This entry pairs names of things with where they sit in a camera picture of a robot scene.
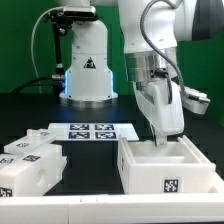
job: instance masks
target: cable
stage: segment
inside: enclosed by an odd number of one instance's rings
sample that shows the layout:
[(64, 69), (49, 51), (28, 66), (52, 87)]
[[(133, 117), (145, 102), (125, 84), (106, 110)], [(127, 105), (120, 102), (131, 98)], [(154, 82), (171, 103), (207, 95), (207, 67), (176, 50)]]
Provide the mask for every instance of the cable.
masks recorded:
[(180, 4), (183, 2), (183, 0), (179, 0), (176, 5), (173, 4), (172, 2), (170, 2), (169, 0), (152, 0), (144, 9), (142, 16), (141, 16), (141, 20), (140, 20), (140, 29), (141, 29), (141, 33), (143, 38), (145, 39), (145, 41), (149, 44), (149, 46), (156, 52), (158, 53), (162, 58), (164, 58), (176, 71), (177, 73), (177, 77), (179, 80), (179, 84), (180, 84), (180, 88), (181, 88), (181, 92), (183, 93), (183, 95), (186, 98), (189, 98), (189, 94), (186, 92), (185, 87), (184, 87), (184, 80), (181, 74), (181, 71), (179, 69), (179, 67), (170, 59), (168, 58), (162, 51), (160, 51), (153, 43), (152, 41), (148, 38), (146, 32), (145, 32), (145, 27), (144, 27), (144, 23), (145, 23), (145, 19), (146, 16), (148, 14), (149, 9), (157, 2), (165, 2), (166, 4), (168, 4), (172, 9), (177, 9)]
[(19, 93), (22, 89), (26, 88), (27, 86), (30, 86), (35, 82), (40, 82), (43, 80), (52, 80), (52, 78), (49, 76), (46, 76), (46, 77), (40, 77), (40, 78), (33, 79), (33, 80), (23, 84), (22, 86), (15, 88), (11, 93), (14, 93), (14, 94)]
[(38, 27), (38, 25), (39, 25), (41, 19), (42, 19), (47, 13), (50, 13), (50, 12), (53, 11), (53, 10), (60, 10), (60, 9), (63, 9), (63, 7), (56, 7), (56, 8), (52, 8), (52, 9), (47, 10), (46, 12), (44, 12), (44, 13), (38, 18), (38, 20), (36, 21), (36, 23), (35, 23), (35, 25), (34, 25), (34, 27), (33, 27), (32, 36), (31, 36), (31, 58), (32, 58), (32, 64), (33, 64), (33, 68), (34, 68), (34, 71), (35, 71), (35, 74), (36, 74), (36, 78), (40, 78), (40, 77), (39, 77), (39, 74), (38, 74), (37, 66), (36, 66), (36, 63), (35, 63), (35, 58), (34, 58), (34, 40), (35, 40), (35, 34), (36, 34), (37, 27)]

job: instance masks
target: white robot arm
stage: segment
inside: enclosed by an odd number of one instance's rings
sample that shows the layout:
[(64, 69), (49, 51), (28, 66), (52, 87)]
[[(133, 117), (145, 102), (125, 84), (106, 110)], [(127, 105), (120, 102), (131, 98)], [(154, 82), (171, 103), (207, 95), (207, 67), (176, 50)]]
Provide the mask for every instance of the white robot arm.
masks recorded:
[[(152, 125), (157, 145), (183, 131), (182, 105), (199, 114), (205, 112), (209, 104), (206, 95), (184, 87), (176, 65), (176, 46), (177, 40), (199, 40), (215, 34), (224, 24), (223, 0), (59, 2), (72, 6), (118, 5), (128, 80), (133, 82), (138, 106)], [(180, 87), (171, 81), (175, 76)]]

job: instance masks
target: green wall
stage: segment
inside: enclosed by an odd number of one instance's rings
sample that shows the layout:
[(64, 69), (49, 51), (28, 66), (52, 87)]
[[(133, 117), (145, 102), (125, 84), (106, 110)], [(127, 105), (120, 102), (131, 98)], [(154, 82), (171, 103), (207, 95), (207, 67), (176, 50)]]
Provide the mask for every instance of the green wall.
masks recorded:
[[(35, 78), (30, 56), (32, 28), (44, 11), (55, 6), (53, 0), (1, 0), (1, 93), (8, 93)], [(126, 81), (123, 38), (117, 8), (98, 8), (98, 13), (109, 30), (108, 65), (114, 72), (115, 91), (119, 94), (133, 94), (132, 85)], [(70, 39), (71, 35), (62, 39), (66, 68), (70, 64)], [(51, 75), (54, 73), (54, 47), (50, 23), (41, 22), (35, 40), (38, 71), (41, 76)], [(208, 113), (224, 125), (224, 30), (211, 40), (179, 43), (178, 60), (185, 84), (209, 95), (212, 103)], [(34, 87), (25, 90), (31, 93), (37, 91)]]

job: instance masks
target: white box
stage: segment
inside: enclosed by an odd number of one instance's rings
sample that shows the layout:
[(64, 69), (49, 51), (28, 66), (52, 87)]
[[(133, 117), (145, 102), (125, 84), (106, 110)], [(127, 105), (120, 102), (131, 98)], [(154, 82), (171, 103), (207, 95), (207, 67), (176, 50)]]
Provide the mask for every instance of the white box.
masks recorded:
[(154, 142), (118, 143), (118, 169), (126, 194), (207, 193), (215, 164), (186, 136), (157, 148)]
[(0, 169), (1, 196), (42, 196), (62, 179), (62, 147), (45, 144)]
[(56, 133), (45, 130), (27, 130), (27, 136), (12, 142), (4, 147), (5, 153), (14, 155), (22, 155), (28, 151), (31, 151), (43, 144), (51, 143), (56, 139)]

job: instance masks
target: table surface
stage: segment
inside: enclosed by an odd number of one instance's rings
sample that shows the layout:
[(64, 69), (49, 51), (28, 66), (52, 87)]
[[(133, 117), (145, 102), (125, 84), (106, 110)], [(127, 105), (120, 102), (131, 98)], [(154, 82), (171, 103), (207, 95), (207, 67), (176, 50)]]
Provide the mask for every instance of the table surface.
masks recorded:
[[(53, 96), (39, 94), (0, 94), (0, 104), (1, 153), (4, 145), (25, 136), (27, 129), (47, 129), (50, 123), (132, 123), (141, 141), (152, 140), (134, 96), (119, 96), (117, 104), (98, 109), (61, 105)], [(183, 134), (216, 164), (224, 178), (224, 128), (207, 115), (184, 111), (184, 119)], [(54, 143), (62, 145), (68, 164), (63, 180), (47, 195), (123, 194), (116, 141)]]

